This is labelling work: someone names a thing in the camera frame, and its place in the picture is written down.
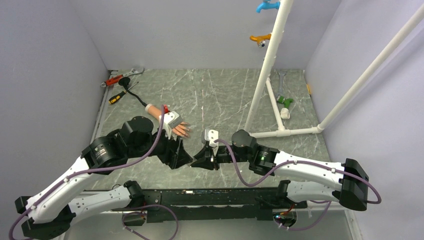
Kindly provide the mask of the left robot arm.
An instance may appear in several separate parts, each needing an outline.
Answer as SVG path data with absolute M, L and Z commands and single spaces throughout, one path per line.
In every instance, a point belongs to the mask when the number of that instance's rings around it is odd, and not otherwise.
M 191 161 L 183 141 L 173 135 L 173 127 L 182 123 L 176 112 L 159 115 L 159 128 L 143 116 L 126 121 L 121 128 L 96 138 L 73 165 L 58 179 L 34 196 L 15 201 L 27 240 L 51 240 L 77 222 L 115 209 L 137 210 L 146 202 L 142 188 L 129 180 L 115 189 L 81 197 L 89 185 L 113 171 L 137 164 L 150 156 L 158 157 L 172 169 Z

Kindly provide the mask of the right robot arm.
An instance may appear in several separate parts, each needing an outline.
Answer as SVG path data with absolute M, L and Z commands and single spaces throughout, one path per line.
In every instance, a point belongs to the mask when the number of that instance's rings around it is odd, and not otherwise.
M 233 164 L 240 176 L 238 163 L 244 162 L 249 170 L 261 176 L 258 183 L 269 176 L 302 180 L 280 182 L 275 200 L 282 208 L 303 201 L 329 201 L 353 211 L 365 211 L 370 204 L 369 176 L 358 161 L 347 158 L 345 162 L 325 162 L 295 156 L 258 144 L 245 130 L 235 132 L 231 143 L 219 140 L 216 130 L 209 130 L 191 167 L 218 170 L 220 164 Z

